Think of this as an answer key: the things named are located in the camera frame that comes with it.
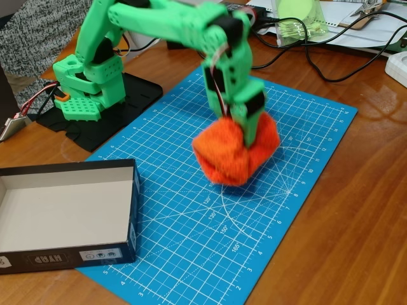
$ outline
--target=orange plush ball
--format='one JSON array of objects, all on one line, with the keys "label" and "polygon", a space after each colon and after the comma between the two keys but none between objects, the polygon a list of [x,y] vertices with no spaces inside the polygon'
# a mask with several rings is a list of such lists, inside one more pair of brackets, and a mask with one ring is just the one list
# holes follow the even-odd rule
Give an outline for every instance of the orange plush ball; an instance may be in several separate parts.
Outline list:
[{"label": "orange plush ball", "polygon": [[221,118],[200,133],[192,147],[208,179],[217,184],[241,186],[277,149],[277,126],[266,112],[260,115],[256,140],[246,148],[240,126]]}]

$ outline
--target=wooden table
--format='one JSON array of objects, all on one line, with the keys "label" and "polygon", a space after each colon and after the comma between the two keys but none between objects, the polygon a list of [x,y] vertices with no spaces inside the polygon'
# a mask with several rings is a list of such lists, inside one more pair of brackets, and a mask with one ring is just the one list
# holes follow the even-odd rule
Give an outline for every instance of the wooden table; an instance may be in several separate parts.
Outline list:
[{"label": "wooden table", "polygon": [[[251,40],[254,63],[277,54]],[[371,55],[313,49],[330,77]],[[198,67],[163,43],[126,71],[169,91]],[[249,297],[248,304],[407,304],[407,90],[379,60],[348,81],[323,82],[302,49],[253,75],[359,109],[355,120]],[[0,144],[0,166],[82,161],[89,153],[33,123]],[[0,276],[0,304],[124,304],[75,270]]]}]

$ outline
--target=blue cutting mat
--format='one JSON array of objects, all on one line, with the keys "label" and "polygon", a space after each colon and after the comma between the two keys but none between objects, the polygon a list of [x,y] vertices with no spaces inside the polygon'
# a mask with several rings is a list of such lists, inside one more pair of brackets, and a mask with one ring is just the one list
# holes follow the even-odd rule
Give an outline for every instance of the blue cutting mat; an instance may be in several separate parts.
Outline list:
[{"label": "blue cutting mat", "polygon": [[191,149],[216,119],[200,69],[91,156],[137,160],[137,260],[80,271],[134,304],[243,304],[357,112],[266,89],[282,143],[243,187],[209,183]]}]

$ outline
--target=cardboard box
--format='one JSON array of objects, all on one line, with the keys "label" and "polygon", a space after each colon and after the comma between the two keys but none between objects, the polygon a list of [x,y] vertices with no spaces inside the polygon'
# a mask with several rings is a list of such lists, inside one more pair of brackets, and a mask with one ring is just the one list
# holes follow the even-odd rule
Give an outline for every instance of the cardboard box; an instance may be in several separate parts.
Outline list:
[{"label": "cardboard box", "polygon": [[0,169],[0,275],[135,260],[133,159]]}]

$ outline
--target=robotic arm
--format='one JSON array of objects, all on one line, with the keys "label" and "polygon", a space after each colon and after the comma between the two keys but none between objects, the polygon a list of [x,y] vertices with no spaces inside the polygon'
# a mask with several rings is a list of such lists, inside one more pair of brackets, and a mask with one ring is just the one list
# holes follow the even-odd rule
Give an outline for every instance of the robotic arm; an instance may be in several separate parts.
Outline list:
[{"label": "robotic arm", "polygon": [[250,79],[249,18],[230,16],[225,6],[188,6],[171,0],[94,0],[83,22],[75,55],[54,64],[64,97],[55,105],[68,120],[100,119],[104,109],[122,103],[123,63],[113,48],[123,31],[176,41],[203,51],[209,107],[217,117],[231,116],[242,128],[245,145],[256,138],[265,107],[264,84]]}]

